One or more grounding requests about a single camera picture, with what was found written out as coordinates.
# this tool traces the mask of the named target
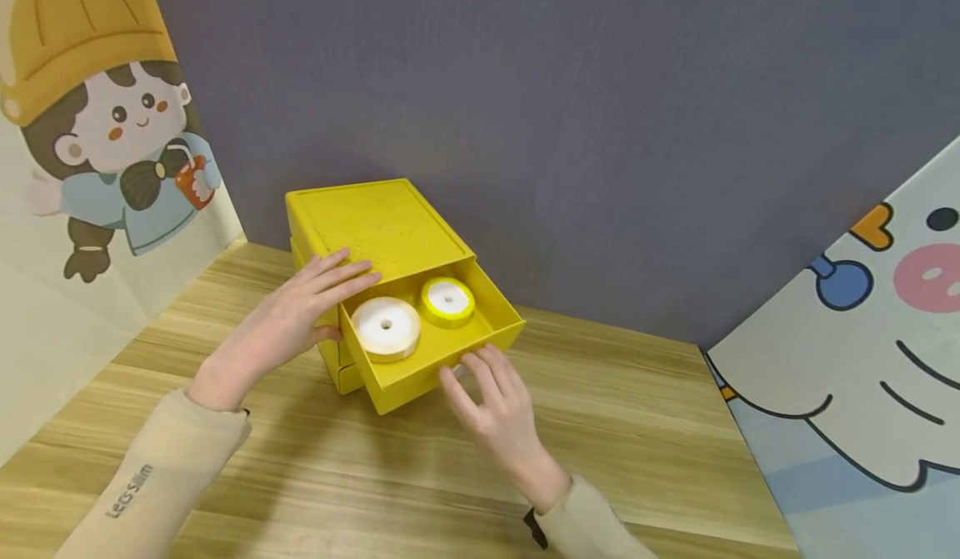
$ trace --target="yellow knit hat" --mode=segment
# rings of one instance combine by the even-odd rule
[[[0,0],[0,111],[26,126],[83,80],[177,61],[157,0]]]

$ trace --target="finger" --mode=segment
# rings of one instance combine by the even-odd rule
[[[503,395],[500,393],[497,381],[493,380],[490,366],[487,365],[486,362],[483,362],[480,357],[473,355],[472,352],[468,352],[467,355],[463,356],[461,361],[463,365],[466,365],[469,370],[473,372],[473,377],[477,378],[484,405],[496,406],[503,402]]]
[[[320,257],[314,255],[303,264],[303,267],[299,271],[290,277],[290,280],[284,283],[285,287],[296,287],[299,286],[299,283],[309,280],[310,277],[316,275],[317,266],[320,264]]]
[[[337,302],[346,301],[348,298],[353,297],[353,295],[364,292],[367,288],[380,282],[381,277],[383,277],[383,274],[380,272],[354,277],[352,280],[341,282],[333,288],[324,290],[324,292],[317,294],[316,298],[322,305],[332,307],[336,305]]]
[[[349,280],[350,277],[359,276],[366,271],[370,271],[371,267],[373,267],[373,264],[368,260],[365,262],[341,265],[311,280],[309,290],[314,294],[323,292],[323,290],[339,285],[340,282]]]
[[[519,392],[526,391],[527,385],[523,383],[523,378],[520,377],[520,374],[517,371],[517,368],[513,367],[513,362],[511,362],[510,359],[507,358],[507,356],[503,355],[503,352],[497,349],[497,347],[495,347],[494,345],[488,344],[487,348],[491,349],[494,352],[499,352],[500,356],[503,357],[503,367],[504,367],[504,370],[507,372],[507,377],[510,377],[510,383],[512,384],[513,392],[519,393]]]
[[[322,258],[322,260],[320,260],[320,264],[317,265],[318,273],[323,274],[325,272],[328,272],[331,269],[334,269],[337,265],[340,265],[340,263],[342,263],[343,260],[345,260],[345,258],[349,256],[350,256],[349,249],[340,249],[339,251],[336,251],[336,253],[330,253],[326,257]]]
[[[447,396],[447,402],[450,403],[453,414],[464,427],[472,427],[480,415],[480,407],[470,399],[467,391],[463,390],[463,385],[453,374],[453,370],[446,365],[440,368],[440,382],[443,384],[443,394]]]
[[[342,333],[334,326],[317,326],[313,329],[313,344],[317,344],[321,340],[336,340],[340,342],[342,339]]]
[[[304,282],[313,280],[315,277],[320,276],[330,268],[339,265],[340,262],[345,260],[349,254],[350,251],[347,249],[340,249],[339,251],[336,251],[336,253],[331,253],[326,257],[320,257],[318,255],[310,257],[310,261],[303,265],[303,269],[299,270],[294,277],[291,277],[291,286],[298,287]]]
[[[511,381],[510,374],[507,372],[507,359],[504,358],[503,353],[495,348],[492,349],[490,346],[485,346],[477,350],[476,356],[480,357],[482,362],[486,363],[487,367],[490,368],[490,373],[493,374],[493,381],[497,383],[500,394],[505,397],[514,396],[516,391],[513,390],[513,381]]]

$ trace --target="beige sleeve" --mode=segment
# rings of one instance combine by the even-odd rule
[[[166,557],[198,498],[248,435],[246,412],[211,412],[183,390],[166,395],[55,557]]]
[[[545,515],[534,514],[551,548],[567,559],[656,559],[628,532],[610,503],[580,476]]]

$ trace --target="hand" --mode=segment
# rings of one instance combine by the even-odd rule
[[[210,197],[213,197],[213,188],[207,185],[207,176],[203,174],[202,169],[193,173],[193,191],[201,202],[206,202]]]
[[[55,216],[61,212],[61,189],[63,182],[34,169],[32,181],[27,186],[27,207],[34,216]]]
[[[197,370],[187,389],[190,400],[216,412],[235,412],[254,384],[271,370],[340,331],[314,324],[323,313],[380,281],[367,273],[370,262],[337,267],[343,249],[314,257],[283,286],[267,295]]]
[[[567,494],[570,476],[537,437],[534,407],[523,380],[493,345],[463,356],[480,385],[482,403],[470,399],[453,370],[443,366],[443,392],[476,444],[507,473],[537,513],[543,515]]]

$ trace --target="yellow storage box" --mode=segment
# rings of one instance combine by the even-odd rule
[[[312,255],[346,247],[350,261],[371,260],[383,274],[376,287],[321,319],[343,334],[341,343],[324,341],[320,349],[341,394],[361,382],[377,412],[391,412],[436,387],[441,365],[454,365],[463,353],[487,343],[506,349],[517,340],[525,321],[409,180],[290,192],[286,201],[297,268]],[[423,314],[419,295],[435,277],[454,277],[469,288],[473,317],[465,325],[442,327]],[[379,296],[403,299],[421,313],[417,348],[399,362],[372,362],[350,322],[362,302]]]

